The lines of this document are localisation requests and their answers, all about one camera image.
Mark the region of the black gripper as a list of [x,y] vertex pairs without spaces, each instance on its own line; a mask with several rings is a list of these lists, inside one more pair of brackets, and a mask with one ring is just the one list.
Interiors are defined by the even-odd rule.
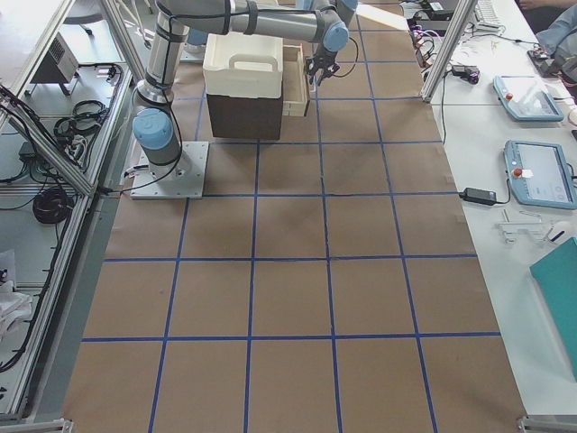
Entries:
[[315,82],[315,75],[318,73],[316,84],[321,86],[325,77],[332,77],[339,70],[336,62],[336,52],[326,51],[319,48],[313,56],[306,57],[305,73],[308,75],[308,84],[312,86]]

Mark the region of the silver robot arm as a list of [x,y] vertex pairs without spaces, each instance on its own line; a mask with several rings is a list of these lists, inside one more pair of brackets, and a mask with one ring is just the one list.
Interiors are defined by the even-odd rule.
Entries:
[[283,116],[286,39],[312,42],[304,75],[322,81],[338,70],[337,53],[349,41],[354,1],[159,1],[145,78],[137,87],[144,109],[133,135],[151,165],[170,167],[181,150],[170,117],[184,44],[193,31],[206,34],[203,74],[212,132],[218,138],[276,141]]

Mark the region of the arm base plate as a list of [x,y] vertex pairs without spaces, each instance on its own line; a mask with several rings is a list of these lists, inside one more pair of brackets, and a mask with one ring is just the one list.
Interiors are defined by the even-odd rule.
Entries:
[[183,151],[175,168],[150,165],[144,150],[132,169],[133,199],[202,198],[205,185],[209,142],[183,142]]

